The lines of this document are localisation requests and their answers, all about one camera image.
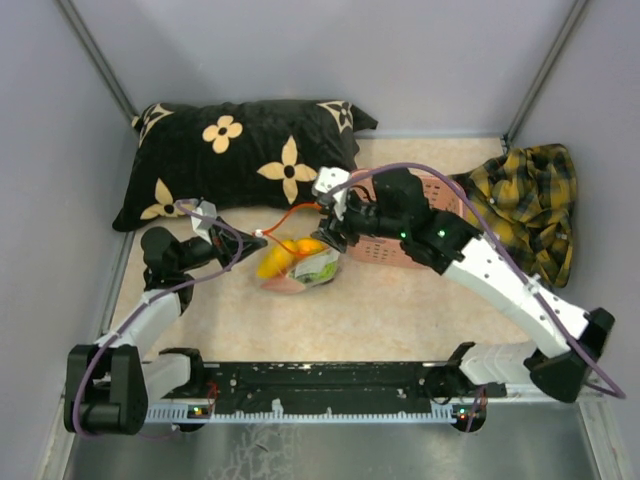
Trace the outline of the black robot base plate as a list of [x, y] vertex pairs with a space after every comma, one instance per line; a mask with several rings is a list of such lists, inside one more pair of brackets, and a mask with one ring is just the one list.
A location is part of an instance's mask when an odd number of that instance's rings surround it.
[[466, 392], [476, 385], [456, 362], [221, 362], [206, 363], [196, 383], [182, 386], [164, 398], [212, 398], [220, 387], [301, 386], [351, 387], [422, 384], [437, 396]]

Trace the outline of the yellow plaid shirt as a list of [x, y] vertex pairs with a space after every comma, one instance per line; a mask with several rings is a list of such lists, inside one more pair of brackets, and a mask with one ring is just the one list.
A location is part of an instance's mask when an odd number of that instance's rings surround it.
[[524, 273], [553, 288], [567, 285], [577, 175], [564, 145], [513, 148], [451, 179]]

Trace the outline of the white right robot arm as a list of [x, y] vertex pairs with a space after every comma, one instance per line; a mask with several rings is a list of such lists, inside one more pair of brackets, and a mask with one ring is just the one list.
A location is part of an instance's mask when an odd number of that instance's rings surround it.
[[312, 193], [325, 219], [314, 238], [345, 252], [361, 237], [397, 240], [416, 263], [483, 297], [524, 331], [526, 343], [464, 348], [446, 372], [448, 387], [461, 396], [481, 385], [530, 384], [548, 397], [575, 402], [612, 327], [605, 309], [586, 311], [524, 274], [483, 224], [430, 205], [414, 170], [399, 163], [352, 174], [320, 169]]

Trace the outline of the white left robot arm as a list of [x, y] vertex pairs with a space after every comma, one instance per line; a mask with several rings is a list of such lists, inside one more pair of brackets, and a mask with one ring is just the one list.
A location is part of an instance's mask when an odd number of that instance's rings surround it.
[[85, 435], [135, 435], [150, 405], [170, 393], [201, 394], [208, 373], [194, 348], [168, 348], [144, 357], [159, 336], [191, 304], [197, 279], [191, 271], [219, 263], [228, 272], [267, 246], [263, 238], [232, 229], [222, 219], [200, 235], [180, 241], [164, 227], [141, 237], [145, 288], [129, 317], [91, 344], [67, 356], [64, 426]]

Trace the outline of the green custard apple toy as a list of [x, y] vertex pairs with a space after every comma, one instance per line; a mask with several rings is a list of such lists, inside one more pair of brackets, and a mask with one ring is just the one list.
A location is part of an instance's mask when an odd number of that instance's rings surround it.
[[337, 273], [339, 253], [326, 250], [301, 261], [293, 271], [293, 278], [304, 285], [330, 281]]

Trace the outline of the orange fruit toy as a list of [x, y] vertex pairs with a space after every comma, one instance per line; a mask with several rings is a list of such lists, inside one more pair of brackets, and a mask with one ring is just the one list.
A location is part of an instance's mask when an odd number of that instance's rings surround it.
[[271, 279], [287, 272], [297, 260], [298, 248], [293, 240], [285, 240], [274, 246], [263, 258], [256, 276]]

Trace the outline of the clear zip top bag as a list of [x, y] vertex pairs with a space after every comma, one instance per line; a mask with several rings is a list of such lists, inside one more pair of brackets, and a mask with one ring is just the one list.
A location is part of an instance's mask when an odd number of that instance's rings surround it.
[[[263, 238], [268, 242], [267, 252], [263, 255], [262, 259], [259, 262], [259, 265], [260, 265], [261, 261], [263, 260], [263, 258], [266, 256], [266, 254], [274, 246], [276, 246], [277, 244], [281, 244], [285, 240], [293, 240], [294, 242], [296, 242], [300, 238], [311, 237], [310, 235], [303, 235], [303, 231], [302, 231], [301, 226], [296, 222], [294, 222], [293, 224], [287, 226], [287, 223], [291, 222], [294, 219], [295, 215], [298, 215], [300, 212], [305, 212], [305, 211], [312, 211], [314, 214], [319, 215], [320, 211], [321, 211], [321, 207], [319, 205], [317, 205], [315, 203], [311, 203], [311, 202], [302, 203], [302, 204], [300, 204], [298, 206], [295, 206], [295, 207], [291, 208], [290, 210], [288, 210], [281, 217], [281, 219], [278, 220], [273, 226], [271, 226], [269, 228], [266, 228], [266, 229], [255, 229], [252, 232], [252, 235], [254, 237]], [[335, 250], [335, 249], [329, 247], [326, 243], [324, 243], [324, 244], [327, 246], [327, 248], [324, 251], [326, 251], [326, 250]], [[339, 266], [338, 266], [338, 271], [337, 271], [336, 275], [330, 281], [327, 281], [325, 283], [316, 284], [316, 285], [305, 285], [306, 286], [306, 290], [330, 284], [332, 281], [335, 280], [336, 276], [339, 274], [339, 272], [341, 270], [341, 254], [339, 253], [339, 255], [340, 255], [340, 257], [339, 257]], [[304, 259], [306, 259], [308, 257], [310, 257], [310, 256], [301, 256], [301, 255], [299, 255], [297, 253], [296, 262], [287, 270], [286, 273], [281, 274], [281, 275], [279, 275], [277, 277], [284, 276], [284, 277], [289, 277], [289, 278], [294, 279], [293, 278], [293, 271], [294, 271], [295, 267], [301, 261], [303, 261]], [[256, 276], [256, 273], [255, 273], [255, 278], [256, 278], [256, 281], [258, 282], [259, 286], [265, 280], [268, 280], [268, 279], [259, 279]]]

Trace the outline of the yellow mango toy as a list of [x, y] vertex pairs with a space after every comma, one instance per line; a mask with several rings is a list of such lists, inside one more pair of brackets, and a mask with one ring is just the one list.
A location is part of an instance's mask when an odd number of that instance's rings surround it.
[[301, 256], [311, 256], [324, 251], [327, 246], [314, 238], [300, 238], [295, 242], [297, 253]]

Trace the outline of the aluminium frame rail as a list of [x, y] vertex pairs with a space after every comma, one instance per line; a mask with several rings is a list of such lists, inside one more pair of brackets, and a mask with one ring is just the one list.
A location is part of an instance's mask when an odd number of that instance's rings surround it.
[[409, 386], [220, 387], [212, 398], [166, 398], [149, 406], [145, 425], [208, 424], [454, 424], [471, 408], [477, 388], [437, 396]]

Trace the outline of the black floral pillow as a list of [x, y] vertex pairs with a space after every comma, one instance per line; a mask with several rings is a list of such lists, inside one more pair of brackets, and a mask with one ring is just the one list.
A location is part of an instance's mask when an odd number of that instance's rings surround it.
[[319, 170], [356, 170], [355, 135], [377, 126], [345, 100], [151, 104], [132, 120], [138, 147], [112, 227], [179, 217], [192, 199], [218, 209], [310, 202]]

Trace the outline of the watermelon slice toy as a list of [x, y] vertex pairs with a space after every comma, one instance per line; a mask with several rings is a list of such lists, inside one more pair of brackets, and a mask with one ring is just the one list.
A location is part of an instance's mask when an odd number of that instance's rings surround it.
[[265, 280], [260, 287], [270, 292], [286, 295], [298, 294], [306, 290], [303, 283], [284, 276]]

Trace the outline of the pink plastic basket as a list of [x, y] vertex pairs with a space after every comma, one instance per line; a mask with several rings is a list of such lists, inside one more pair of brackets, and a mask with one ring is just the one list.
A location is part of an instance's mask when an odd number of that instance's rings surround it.
[[[451, 186], [438, 177], [423, 171], [413, 171], [423, 188], [425, 199], [429, 206], [438, 210], [452, 212], [464, 217], [466, 206], [460, 196], [465, 197], [463, 188], [454, 180]], [[414, 262], [400, 246], [398, 239], [387, 239], [361, 235], [355, 246], [349, 246], [347, 255], [352, 259], [364, 263], [378, 264], [389, 267], [423, 269], [424, 266]]]

